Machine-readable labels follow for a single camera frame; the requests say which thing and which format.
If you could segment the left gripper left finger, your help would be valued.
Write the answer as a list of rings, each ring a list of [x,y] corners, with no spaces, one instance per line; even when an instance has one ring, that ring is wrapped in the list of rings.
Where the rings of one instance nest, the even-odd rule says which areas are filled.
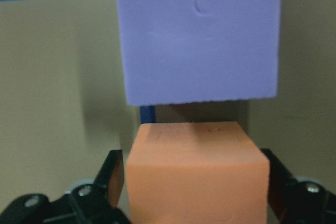
[[[53,202],[43,194],[22,195],[1,213],[1,223],[130,223],[118,208],[123,184],[123,153],[112,150],[93,182]]]

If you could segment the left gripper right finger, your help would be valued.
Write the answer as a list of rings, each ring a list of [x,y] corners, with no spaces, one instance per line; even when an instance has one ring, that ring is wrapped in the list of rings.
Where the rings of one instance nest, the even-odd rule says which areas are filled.
[[[335,194],[321,183],[294,176],[267,148],[270,163],[268,204],[279,223],[335,223]]]

